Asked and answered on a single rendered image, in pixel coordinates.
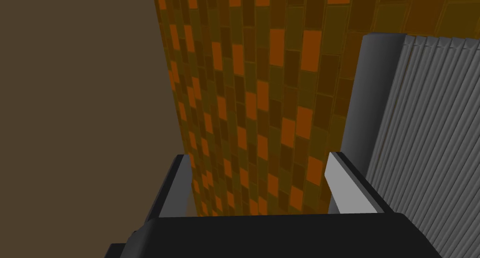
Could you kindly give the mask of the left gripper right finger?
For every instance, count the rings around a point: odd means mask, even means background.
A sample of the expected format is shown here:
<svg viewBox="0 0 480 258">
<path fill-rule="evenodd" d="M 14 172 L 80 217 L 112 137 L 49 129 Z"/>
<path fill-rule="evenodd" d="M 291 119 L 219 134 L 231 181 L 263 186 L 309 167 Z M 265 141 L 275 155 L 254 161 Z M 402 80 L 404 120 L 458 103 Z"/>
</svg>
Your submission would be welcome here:
<svg viewBox="0 0 480 258">
<path fill-rule="evenodd" d="M 340 213 L 394 213 L 343 153 L 329 153 L 324 176 Z"/>
</svg>

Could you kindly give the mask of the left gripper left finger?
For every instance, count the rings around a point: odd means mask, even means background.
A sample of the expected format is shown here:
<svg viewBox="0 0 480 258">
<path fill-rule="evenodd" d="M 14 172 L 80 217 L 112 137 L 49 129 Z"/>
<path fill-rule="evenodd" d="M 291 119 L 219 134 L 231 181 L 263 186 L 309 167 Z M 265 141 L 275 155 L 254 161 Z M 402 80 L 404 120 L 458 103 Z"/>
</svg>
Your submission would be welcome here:
<svg viewBox="0 0 480 258">
<path fill-rule="evenodd" d="M 178 154 L 172 161 L 148 218 L 187 217 L 192 177 L 190 157 Z"/>
</svg>

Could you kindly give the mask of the grey ribbed appliance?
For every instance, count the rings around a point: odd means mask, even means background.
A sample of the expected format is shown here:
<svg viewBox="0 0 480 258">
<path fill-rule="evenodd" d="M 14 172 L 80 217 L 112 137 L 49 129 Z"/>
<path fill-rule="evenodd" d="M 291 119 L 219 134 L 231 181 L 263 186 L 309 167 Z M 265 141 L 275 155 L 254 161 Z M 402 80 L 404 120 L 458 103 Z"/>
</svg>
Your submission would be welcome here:
<svg viewBox="0 0 480 258">
<path fill-rule="evenodd" d="M 341 148 L 438 258 L 480 258 L 480 39 L 362 38 Z"/>
</svg>

